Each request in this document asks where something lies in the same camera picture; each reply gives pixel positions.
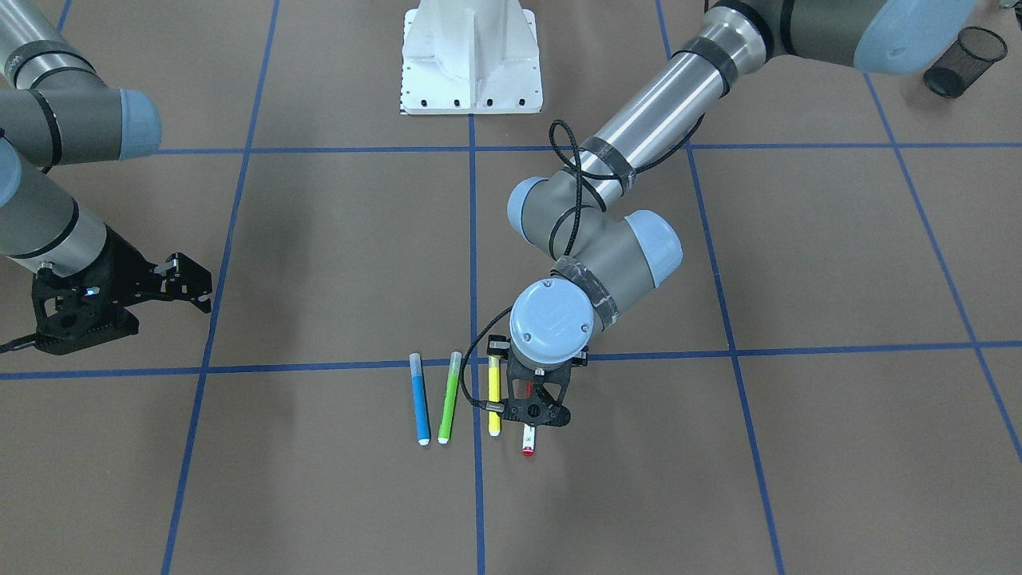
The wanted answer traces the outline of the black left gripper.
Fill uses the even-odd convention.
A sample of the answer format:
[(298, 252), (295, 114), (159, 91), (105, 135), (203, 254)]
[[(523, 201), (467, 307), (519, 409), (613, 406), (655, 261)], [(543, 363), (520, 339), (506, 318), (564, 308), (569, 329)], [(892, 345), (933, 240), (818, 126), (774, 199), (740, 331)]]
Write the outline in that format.
[[(539, 368), (518, 357), (508, 357), (508, 409), (523, 409), (527, 399), (539, 400), (544, 406), (562, 408), (574, 367), (577, 367), (577, 358), (555, 367)], [(532, 386), (532, 392), (517, 397), (516, 381)]]

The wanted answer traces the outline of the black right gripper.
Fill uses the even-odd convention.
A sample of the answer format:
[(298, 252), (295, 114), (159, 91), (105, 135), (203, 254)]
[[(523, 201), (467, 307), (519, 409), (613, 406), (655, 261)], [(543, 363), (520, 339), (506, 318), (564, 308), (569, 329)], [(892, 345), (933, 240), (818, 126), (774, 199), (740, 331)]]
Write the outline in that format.
[(79, 285), (97, 288), (96, 295), (77, 297), (80, 320), (126, 320), (136, 316), (128, 307), (157, 299), (187, 301), (204, 314), (212, 312), (212, 274), (183, 252), (173, 252), (165, 262), (164, 276), (156, 265), (121, 234), (106, 227), (105, 247), (88, 266)]

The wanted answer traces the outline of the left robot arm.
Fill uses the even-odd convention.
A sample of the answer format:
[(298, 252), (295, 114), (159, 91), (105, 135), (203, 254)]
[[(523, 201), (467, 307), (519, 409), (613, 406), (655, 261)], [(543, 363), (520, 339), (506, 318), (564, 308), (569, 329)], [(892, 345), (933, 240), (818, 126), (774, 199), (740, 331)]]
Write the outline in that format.
[(656, 212), (616, 219), (608, 209), (639, 175), (685, 145), (737, 81), (774, 56), (798, 56), (865, 73), (909, 75), (949, 47), (972, 1), (719, 1), (702, 28), (551, 177), (522, 181), (507, 215), (523, 239), (553, 259), (504, 312), (510, 335), (493, 335), (489, 355), (507, 361), (509, 382), (532, 396), (475, 398), (475, 408), (530, 426), (563, 426), (568, 410), (545, 383), (567, 390), (585, 348), (679, 268), (678, 234)]

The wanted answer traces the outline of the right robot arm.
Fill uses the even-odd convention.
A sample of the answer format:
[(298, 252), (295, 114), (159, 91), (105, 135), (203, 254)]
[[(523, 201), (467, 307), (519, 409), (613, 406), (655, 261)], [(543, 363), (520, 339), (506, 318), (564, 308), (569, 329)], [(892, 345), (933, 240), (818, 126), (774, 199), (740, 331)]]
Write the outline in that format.
[(210, 312), (207, 269), (182, 254), (147, 261), (49, 178), (52, 167), (152, 156), (162, 138), (154, 102), (107, 85), (32, 2), (4, 1), (1, 12), (2, 255), (58, 299), (183, 299)]

